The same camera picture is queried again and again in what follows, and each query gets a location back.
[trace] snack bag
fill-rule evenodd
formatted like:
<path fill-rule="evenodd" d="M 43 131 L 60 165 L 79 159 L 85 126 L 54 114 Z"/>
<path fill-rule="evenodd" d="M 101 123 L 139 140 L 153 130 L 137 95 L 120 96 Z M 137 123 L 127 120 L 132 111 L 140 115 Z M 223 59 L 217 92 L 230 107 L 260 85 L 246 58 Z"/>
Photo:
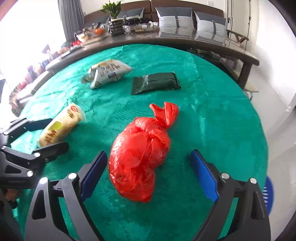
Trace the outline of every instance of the snack bag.
<path fill-rule="evenodd" d="M 88 74 L 82 77 L 81 82 L 91 82 L 91 89 L 95 89 L 105 83 L 120 80 L 132 70 L 132 67 L 119 60 L 109 59 L 92 65 Z"/>
<path fill-rule="evenodd" d="M 41 132 L 37 145 L 43 147 L 62 140 L 80 121 L 85 121 L 83 110 L 71 103 L 63 109 Z"/>
<path fill-rule="evenodd" d="M 181 89 L 180 83 L 174 72 L 146 74 L 142 77 L 134 77 L 131 95 L 153 90 Z"/>
<path fill-rule="evenodd" d="M 167 129 L 179 113 L 176 104 L 164 108 L 150 104 L 155 118 L 138 117 L 116 137 L 108 162 L 109 177 L 119 194 L 132 201 L 148 202 L 154 189 L 154 169 L 170 149 Z"/>

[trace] red plastic bag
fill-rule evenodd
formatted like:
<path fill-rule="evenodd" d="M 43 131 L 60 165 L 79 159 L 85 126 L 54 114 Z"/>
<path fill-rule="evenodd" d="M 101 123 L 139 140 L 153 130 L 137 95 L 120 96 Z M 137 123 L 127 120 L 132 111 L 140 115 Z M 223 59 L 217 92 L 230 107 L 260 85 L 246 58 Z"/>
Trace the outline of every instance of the red plastic bag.
<path fill-rule="evenodd" d="M 155 118 L 138 117 L 115 139 L 109 158 L 109 177 L 119 194 L 132 201 L 148 202 L 154 189 L 154 169 L 170 149 L 166 130 L 179 113 L 176 104 L 164 108 L 150 104 Z"/>

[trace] curtain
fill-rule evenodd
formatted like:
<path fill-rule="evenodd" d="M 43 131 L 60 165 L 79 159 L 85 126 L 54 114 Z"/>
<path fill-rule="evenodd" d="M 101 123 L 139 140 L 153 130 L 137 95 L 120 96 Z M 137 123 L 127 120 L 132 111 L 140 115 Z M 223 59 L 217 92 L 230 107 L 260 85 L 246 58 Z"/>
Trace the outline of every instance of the curtain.
<path fill-rule="evenodd" d="M 72 41 L 74 32 L 81 30 L 83 26 L 80 0 L 58 0 L 58 4 L 66 40 Z"/>

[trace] sofa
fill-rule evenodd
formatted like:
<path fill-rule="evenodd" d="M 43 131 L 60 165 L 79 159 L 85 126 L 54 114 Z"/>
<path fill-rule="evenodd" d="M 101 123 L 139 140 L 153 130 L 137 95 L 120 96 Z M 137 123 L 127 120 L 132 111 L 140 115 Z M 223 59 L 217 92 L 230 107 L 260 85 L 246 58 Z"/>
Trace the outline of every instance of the sofa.
<path fill-rule="evenodd" d="M 123 3 L 121 5 L 121 10 L 127 11 L 131 9 L 144 8 L 143 17 L 148 18 L 153 22 L 158 22 L 158 15 L 155 9 L 156 7 L 191 7 L 193 11 L 192 17 L 193 17 L 193 24 L 195 28 L 196 28 L 196 18 L 195 18 L 194 11 L 211 14 L 218 17 L 224 17 L 224 12 L 220 9 L 199 4 L 199 3 L 179 1 L 179 0 L 151 0 L 151 1 L 146 0 L 146 1 Z M 84 22 L 85 23 L 95 22 L 97 19 L 103 18 L 106 16 L 108 16 L 108 13 L 104 13 L 98 10 L 93 13 L 85 15 Z"/>

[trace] strap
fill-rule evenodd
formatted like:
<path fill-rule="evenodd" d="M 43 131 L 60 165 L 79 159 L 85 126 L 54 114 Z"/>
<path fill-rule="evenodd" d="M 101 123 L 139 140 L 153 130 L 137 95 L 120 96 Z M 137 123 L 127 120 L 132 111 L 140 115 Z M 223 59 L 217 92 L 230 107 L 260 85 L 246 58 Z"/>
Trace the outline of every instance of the strap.
<path fill-rule="evenodd" d="M 212 22 L 213 22 L 213 26 L 214 26 L 213 34 L 216 34 L 216 22 L 215 22 L 215 20 L 212 20 Z"/>
<path fill-rule="evenodd" d="M 179 19 L 178 19 L 178 16 L 177 16 L 177 14 L 175 15 L 175 18 L 176 18 L 176 25 L 177 25 L 177 28 L 179 28 L 179 27 L 180 27 L 180 25 L 179 25 Z"/>

